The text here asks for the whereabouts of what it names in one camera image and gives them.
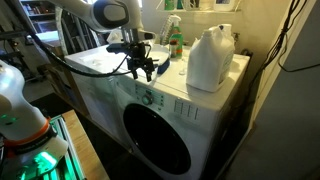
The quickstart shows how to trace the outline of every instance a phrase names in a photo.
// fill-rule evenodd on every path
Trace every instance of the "black cable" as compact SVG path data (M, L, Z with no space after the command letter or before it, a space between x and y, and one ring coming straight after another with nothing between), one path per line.
M146 55L146 58L148 58L148 57L149 57L149 54L150 54L150 51L151 51L151 45L150 45L150 44L146 44L146 46L149 47L148 53L147 53L147 55Z
M296 18L298 17L298 15L301 13L302 9L305 7L306 4L307 4L307 0L304 1L304 3L302 4L299 12L298 12L298 13L295 15L295 17L292 19L292 22L291 22L290 26L288 27L288 30L291 29L291 27L292 27L293 24L294 24L294 21L296 20Z
M264 61L264 63L262 63L262 65L260 66L260 68L258 69L258 71L256 72L256 74L254 75L253 79L250 81L249 83L249 88L248 88L248 92L246 94L246 103L249 103L249 98L250 95L252 93L253 90L253 86L254 84L257 82L258 77L262 74L262 72L274 61L274 59L278 56L280 50L282 49L282 44L284 42L284 39L287 35L287 32L290 30L290 28L292 27L294 20L296 19L296 17L301 13L302 9L304 8L305 4L307 3L308 0L304 1L304 4L301 6L300 10L298 11L298 13L295 15L295 17L293 18L291 24L290 24L290 19L292 14L294 13L294 11L296 10L296 8L299 6L300 4L300 0L292 0L290 7L289 7L289 11L288 11L288 15L287 18L285 19L285 22L283 24L281 33L279 34L276 42L274 43L274 45L271 47L271 49L269 50L269 52L267 53L267 57Z
M67 64L65 61L61 60L58 56L56 56L53 52L48 50L39 37L33 32L33 30L29 27L28 23L26 20L22 17L22 15L19 13L17 10L16 6L11 2L11 0L5 0L7 5L10 7L12 12L15 14L15 16L18 18L22 26L26 29L26 31L29 33L29 35L33 38L33 40L36 42L36 44L52 59L54 59L59 65L63 66L64 68L68 69L69 71L72 71L74 73L83 75L83 76L88 76L88 77L95 77L95 78L104 78L104 77L110 77L110 76L117 76L117 75L123 75L123 74L128 74L129 72L125 73L102 73L102 74L93 74L93 73L88 73L81 71L79 69L76 69L72 67L71 65Z
M128 57L128 55L126 55L126 56L123 58L123 60L122 60L121 63L119 64L119 66L116 67L116 69L114 69L114 70L112 71L112 73L116 73L116 72L119 70L119 68L122 66L122 64L123 64L124 61L127 59L127 57Z
M282 64L280 63L280 59L281 59L281 57L287 52L287 45L288 45L288 36L287 36L287 35L286 35L285 42L286 42L286 45L285 45L284 51L280 54L280 56L279 56L279 58L278 58L278 61L277 61L279 67L280 67L283 71L292 73L292 72L304 71L304 70L307 70L307 69L312 69L312 68L315 68L315 67L319 67L319 66L320 66L320 63L319 63L319 64L315 64L315 65L311 65L311 66L306 66L306 67L302 67L302 68L291 69L291 70L285 68L284 65L282 65Z

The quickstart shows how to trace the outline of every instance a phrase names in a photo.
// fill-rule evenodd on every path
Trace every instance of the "spray bottle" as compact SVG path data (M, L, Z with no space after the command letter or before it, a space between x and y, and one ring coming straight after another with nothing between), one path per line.
M173 10L174 9L174 0L165 0L164 10Z
M173 29L172 29L172 35L169 39L169 43L171 41L176 41L178 43L177 50L176 50L176 57L181 58L182 57L182 48L183 48L183 36L181 33L181 29L179 27L179 21L181 21L181 18L177 15L171 16L173 21Z

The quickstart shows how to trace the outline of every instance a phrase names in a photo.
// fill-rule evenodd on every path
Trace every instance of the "bottle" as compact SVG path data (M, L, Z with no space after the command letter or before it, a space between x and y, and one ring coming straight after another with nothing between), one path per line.
M176 58L181 58L183 51L183 36L179 27L179 21L181 21L181 18L177 15L173 15L171 18L173 22L173 29L169 42L176 41L178 43L176 49Z
M234 44L218 26L205 30L190 50L187 84L216 92L225 82L233 59Z
M214 0L214 11L231 11L234 7L235 0Z
M174 10L174 0L165 0L164 10Z
M170 57L171 58L176 58L177 56L177 41L171 41L169 46L169 50L170 50Z
M190 7L191 8L198 8L199 7L199 0L190 0Z
M222 32L223 36L225 38L229 39L229 41L231 41L234 44L234 38L231 35L232 25L231 24L220 24L218 26L221 29L221 32Z
M182 0L178 0L178 2L177 2L177 9L183 9Z

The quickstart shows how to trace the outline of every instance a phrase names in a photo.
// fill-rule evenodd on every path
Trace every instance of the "control knob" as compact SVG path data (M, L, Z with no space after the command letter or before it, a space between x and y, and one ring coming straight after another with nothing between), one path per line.
M142 96L142 103L144 105L151 105L153 101L153 97L150 90L146 91L146 94Z

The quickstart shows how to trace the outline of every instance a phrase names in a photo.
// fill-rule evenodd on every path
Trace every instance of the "plastic jug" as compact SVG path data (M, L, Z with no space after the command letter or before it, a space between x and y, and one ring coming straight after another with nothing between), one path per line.
M223 36L219 27L205 30L190 50L187 84L215 92L225 82L234 54L234 44Z
M222 35L225 36L227 39L229 39L233 44L234 44L234 38L231 35L231 24L220 24L218 25L219 28L221 29Z

